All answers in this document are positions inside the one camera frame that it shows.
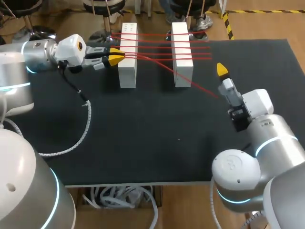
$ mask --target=floor tape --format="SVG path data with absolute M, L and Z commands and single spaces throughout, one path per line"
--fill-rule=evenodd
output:
M 224 21 L 224 25 L 227 29 L 229 40 L 231 40 L 231 41 L 234 40 L 232 28 L 230 26 L 229 19 L 228 19 L 228 13 L 224 13 L 223 21 Z
M 305 10 L 226 10 L 226 13 L 305 13 Z

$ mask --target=red rope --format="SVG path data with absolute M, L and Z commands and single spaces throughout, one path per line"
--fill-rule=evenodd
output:
M 197 84 L 197 83 L 192 82 L 191 80 L 189 80 L 189 79 L 186 78 L 185 76 L 183 76 L 183 75 L 181 75 L 181 74 L 175 72 L 173 69 L 170 69 L 169 67 L 167 67 L 166 65 L 164 65 L 164 64 L 162 64 L 162 63 L 160 63 L 160 62 L 158 62 L 157 60 L 154 60 L 154 59 L 151 59 L 151 58 L 149 58 L 149 57 L 147 57 L 147 56 L 142 56 L 142 55 L 139 55 L 139 57 L 157 63 L 158 65 L 162 66 L 163 68 L 166 68 L 168 71 L 171 71 L 171 72 L 177 74 L 178 76 L 180 76 L 181 78 L 183 78 L 183 79 L 186 80 L 187 82 L 191 83 L 191 84 L 194 85 L 195 87 L 199 88 L 200 90 L 202 90 L 202 91 L 204 91 L 204 92 L 210 94 L 211 96 L 213 96 L 213 97 L 216 98 L 216 99 L 218 98 L 218 96 L 215 95 L 213 92 L 211 92 L 211 91 L 205 89 L 204 87 L 201 87 L 201 86 L 200 86 L 199 84 Z
M 188 34 L 198 34 L 198 33 L 204 33 L 202 31 L 198 32 L 187 32 L 187 33 L 177 33 L 175 35 L 188 35 Z M 159 36 L 159 37 L 165 37 L 167 34 L 160 34 L 160 33 L 125 33 L 125 32 L 113 32 L 112 34 L 117 35 L 140 35 L 140 36 Z
M 124 45 L 113 45 L 113 48 L 142 48 L 142 49 L 172 49 L 171 47 L 164 47 L 164 46 L 124 46 Z M 175 47 L 175 49 L 209 49 L 209 46 L 202 46 L 202 47 Z
M 126 59 L 139 59 L 143 60 L 141 56 L 132 57 L 132 56 L 125 56 Z M 190 58 L 168 58 L 168 59 L 152 59 L 155 61 L 173 61 L 173 60 L 211 60 L 211 57 L 190 57 Z
M 121 38 L 121 37 L 113 37 L 114 39 L 123 40 L 123 41 L 134 41 L 134 42 L 146 42 L 146 43 L 172 43 L 172 42 L 183 42 L 183 43 L 207 43 L 209 41 L 168 41 L 168 42 L 161 42 L 161 41 L 146 41 L 146 40 L 135 40 L 135 39 L 128 39 L 128 38 Z
M 149 55 L 149 56 L 171 56 L 172 53 L 151 53 L 151 52 L 124 52 L 124 53 L 134 53 L 140 55 Z M 176 53 L 175 55 L 211 55 L 210 52 L 201 52 L 201 53 Z

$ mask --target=black stool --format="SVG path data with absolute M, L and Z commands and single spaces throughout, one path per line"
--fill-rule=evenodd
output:
M 32 25 L 30 15 L 37 12 L 44 0 L 7 0 L 0 3 L 0 11 L 7 16 L 23 18 L 25 27 L 18 31 L 12 40 L 12 43 L 21 43 L 42 39 L 56 39 L 56 32 L 48 27 Z
M 83 0 L 85 9 L 93 14 L 102 15 L 104 19 L 104 30 L 92 34 L 89 38 L 91 42 L 107 42 L 113 45 L 119 45 L 120 42 L 111 37 L 109 17 L 113 13 L 119 12 L 125 6 L 125 0 Z

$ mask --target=white foam block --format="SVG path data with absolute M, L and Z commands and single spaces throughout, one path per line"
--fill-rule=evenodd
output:
M 137 23 L 123 23 L 120 50 L 124 52 L 137 53 L 138 42 L 124 40 L 124 38 L 137 40 L 138 39 L 137 33 L 138 33 Z M 120 78 L 121 88 L 135 88 L 137 82 L 137 59 L 124 59 L 121 62 L 119 62 L 118 68 L 119 68 L 119 78 Z
M 172 23 L 172 54 L 173 59 L 176 58 L 191 58 L 192 52 L 190 49 L 189 35 L 187 34 L 186 22 Z M 174 73 L 174 81 L 176 87 L 190 87 L 193 76 L 193 61 L 192 60 L 173 60 L 173 70 L 183 75 L 187 80 Z

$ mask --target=sneaker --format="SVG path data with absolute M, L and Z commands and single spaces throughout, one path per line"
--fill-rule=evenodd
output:
M 206 30 L 206 29 L 210 28 L 212 25 L 213 25 L 213 21 L 207 15 L 205 16 L 205 19 L 203 19 L 203 18 L 196 19 L 197 31 Z
M 184 17 L 177 18 L 174 14 L 166 14 L 165 19 L 167 23 L 172 24 L 172 22 L 182 22 L 184 20 Z

